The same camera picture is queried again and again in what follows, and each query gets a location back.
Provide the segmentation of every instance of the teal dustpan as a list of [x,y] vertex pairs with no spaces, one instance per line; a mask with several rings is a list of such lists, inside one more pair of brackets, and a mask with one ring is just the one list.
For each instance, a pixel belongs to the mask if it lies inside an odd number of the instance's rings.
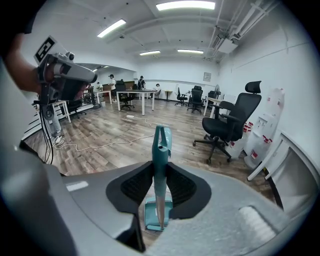
[[144,226],[149,230],[162,231],[161,227],[168,225],[169,211],[173,208],[172,198],[166,196],[166,166],[171,156],[171,146],[171,130],[168,127],[157,125],[152,145],[155,196],[147,198],[144,204]]

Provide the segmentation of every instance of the ceiling mounted unit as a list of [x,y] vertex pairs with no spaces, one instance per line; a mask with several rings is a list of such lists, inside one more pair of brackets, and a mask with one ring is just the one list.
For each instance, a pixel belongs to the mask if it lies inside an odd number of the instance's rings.
[[218,51],[224,54],[231,53],[238,45],[229,39],[223,40],[222,44],[219,46]]
[[214,41],[213,41],[212,48],[216,49],[217,47],[219,47],[222,44],[222,42],[224,40],[225,40],[224,35],[223,34],[218,34],[216,36],[216,38],[214,39]]

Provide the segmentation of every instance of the floor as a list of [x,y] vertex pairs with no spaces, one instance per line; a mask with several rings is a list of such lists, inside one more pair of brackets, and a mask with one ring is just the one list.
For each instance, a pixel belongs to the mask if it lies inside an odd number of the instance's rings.
[[[135,108],[131,110],[124,108],[118,111],[117,104],[110,105],[107,99],[105,107],[90,109],[86,111],[87,115],[81,114],[80,119],[72,118],[72,123],[65,119],[61,120],[65,144],[77,144],[78,150],[81,150],[89,146],[100,147],[111,142],[128,142],[149,136],[154,133],[154,128],[146,124],[144,120],[128,119],[126,116],[146,118],[146,121],[153,126],[161,124],[170,127],[172,131],[171,162],[236,178],[275,202],[272,189],[262,173],[253,181],[247,181],[247,176],[251,172],[243,160],[244,153],[238,160],[227,163],[227,157],[216,150],[211,158],[211,164],[206,164],[211,147],[201,143],[197,143],[196,147],[192,146],[193,140],[202,140],[205,135],[202,128],[203,114],[191,113],[191,110],[187,110],[185,106],[175,106],[174,101],[165,102],[163,100],[155,100],[154,111],[152,111],[152,101],[146,99],[145,116],[143,117],[141,101],[137,99],[132,103]],[[44,159],[46,145],[42,131],[35,133],[25,142]],[[60,150],[54,149],[53,165],[67,176],[104,172],[151,160],[152,143],[153,137],[149,137],[130,143],[112,144],[80,152],[76,151],[75,146],[65,146]],[[153,187],[150,188],[147,196],[152,195],[154,195]],[[139,208],[139,217],[143,229],[143,240],[148,247],[161,232],[144,229],[143,206],[142,203]]]

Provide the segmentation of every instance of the fluorescent light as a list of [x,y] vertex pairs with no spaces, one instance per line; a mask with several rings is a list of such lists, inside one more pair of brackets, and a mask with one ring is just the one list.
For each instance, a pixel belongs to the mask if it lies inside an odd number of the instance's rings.
[[98,34],[98,38],[103,38],[106,34],[110,33],[111,31],[115,30],[116,28],[120,27],[121,25],[126,24],[123,19],[120,19],[116,23],[112,24],[110,27],[107,27],[104,31]]
[[154,50],[154,51],[147,51],[147,52],[140,53],[141,56],[149,55],[149,54],[160,54],[160,51],[159,50]]
[[159,11],[176,9],[176,8],[203,8],[203,9],[215,9],[214,2],[208,1],[176,1],[157,4],[156,7]]
[[203,50],[184,50],[184,49],[178,49],[179,53],[191,53],[191,54],[203,54]]

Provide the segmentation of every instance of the white ceiling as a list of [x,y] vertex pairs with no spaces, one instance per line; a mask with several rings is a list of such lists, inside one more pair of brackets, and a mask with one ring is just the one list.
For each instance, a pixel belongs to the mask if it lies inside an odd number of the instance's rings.
[[121,49],[128,55],[139,56],[142,52],[160,50],[159,57],[186,56],[186,53],[177,52],[182,48],[202,50],[204,54],[198,57],[210,59],[214,54],[212,43],[215,37],[236,28],[255,2],[206,0],[215,2],[214,10],[181,8],[158,11],[156,8],[156,4],[172,1],[69,0],[59,1],[52,11],[72,18],[75,21],[72,28],[81,29],[84,35],[90,36],[97,36],[120,19],[125,20],[125,25],[98,39],[111,49]]

